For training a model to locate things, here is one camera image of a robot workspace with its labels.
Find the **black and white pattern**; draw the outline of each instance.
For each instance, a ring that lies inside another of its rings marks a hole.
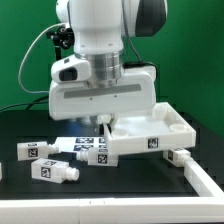
[[[47,167],[41,167],[41,177],[51,178],[51,169]]]
[[[99,147],[99,152],[105,152],[105,153],[107,153],[108,151],[107,151],[106,146],[105,146],[105,147],[100,146],[100,147]]]
[[[107,146],[106,145],[99,145],[99,149],[106,149],[106,151],[107,151]]]
[[[47,161],[44,163],[44,165],[47,165],[47,166],[53,166],[54,164],[56,164],[57,162],[53,162],[53,161]]]
[[[173,161],[173,152],[172,151],[168,151],[168,159]]]
[[[30,149],[28,149],[28,157],[29,158],[38,157],[38,148],[30,148]]]
[[[99,138],[99,144],[105,144],[104,138]]]
[[[156,149],[159,147],[159,139],[158,138],[149,138],[148,139],[148,149]]]
[[[76,138],[75,143],[93,144],[94,143],[94,138]]]
[[[98,155],[98,164],[107,164],[108,163],[108,155],[99,154]]]
[[[37,143],[28,143],[27,146],[28,147],[37,147]]]
[[[90,148],[93,148],[93,145],[75,145],[74,151],[86,151],[89,150]]]

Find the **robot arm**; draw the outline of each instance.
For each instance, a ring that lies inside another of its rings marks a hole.
[[[50,115],[60,120],[150,111],[156,69],[142,62],[122,66],[122,30],[128,37],[152,36],[165,23],[166,1],[58,0],[56,9],[75,43],[74,55],[52,66]]]

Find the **white plastic box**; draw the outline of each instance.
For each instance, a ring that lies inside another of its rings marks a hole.
[[[104,138],[109,153],[118,155],[194,147],[195,130],[168,104],[157,103],[150,112],[117,114]]]

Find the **green wall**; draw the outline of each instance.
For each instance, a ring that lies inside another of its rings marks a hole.
[[[58,22],[55,2],[1,0],[0,107],[38,98],[20,89],[17,73],[31,42]],[[168,0],[168,6],[164,28],[153,38],[133,42],[144,60],[159,66],[158,100],[224,137],[224,0]],[[47,90],[53,61],[52,43],[43,38],[26,64],[25,86]]]

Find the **table surface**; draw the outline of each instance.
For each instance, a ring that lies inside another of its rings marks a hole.
[[[181,115],[197,132],[196,147],[189,149],[192,157],[224,190],[224,140],[186,113]],[[162,152],[121,156],[118,167],[88,166],[72,154],[61,153],[49,158],[78,168],[79,180],[62,184],[34,180],[32,161],[17,160],[17,143],[53,144],[57,137],[94,137],[98,136],[96,127],[80,121],[53,121],[48,111],[6,111],[0,113],[0,127],[0,199],[197,196],[183,168],[165,161]]]

